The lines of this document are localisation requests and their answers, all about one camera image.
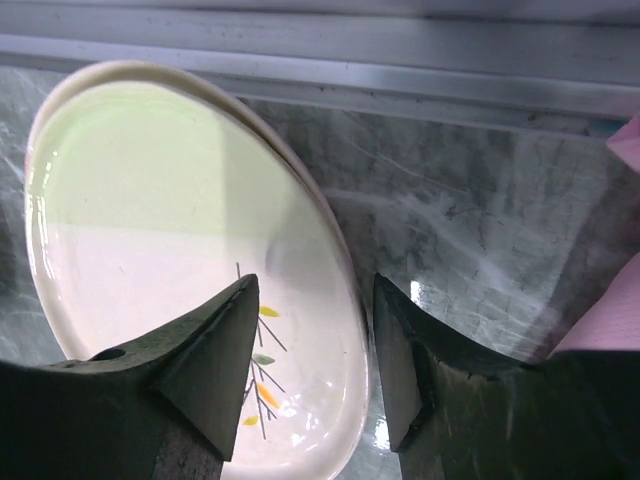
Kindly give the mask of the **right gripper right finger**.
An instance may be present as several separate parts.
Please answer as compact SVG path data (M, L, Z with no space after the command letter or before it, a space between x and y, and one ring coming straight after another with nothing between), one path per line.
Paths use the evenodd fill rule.
M520 362L426 313L380 275L373 333L403 478L638 477L636 352Z

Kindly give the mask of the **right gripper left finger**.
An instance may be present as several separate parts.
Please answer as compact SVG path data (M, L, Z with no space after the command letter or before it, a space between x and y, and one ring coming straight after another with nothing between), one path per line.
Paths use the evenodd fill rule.
M85 360L1 366L5 479L217 479L233 455L259 310L249 274Z

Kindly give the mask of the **beige front plate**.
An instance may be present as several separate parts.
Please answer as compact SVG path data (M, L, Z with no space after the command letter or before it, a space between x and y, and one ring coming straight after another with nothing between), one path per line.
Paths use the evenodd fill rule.
M35 125L30 266L56 340L87 359L246 274L258 328L226 479L333 479L364 426L353 272L325 211L266 142L151 82L75 93Z

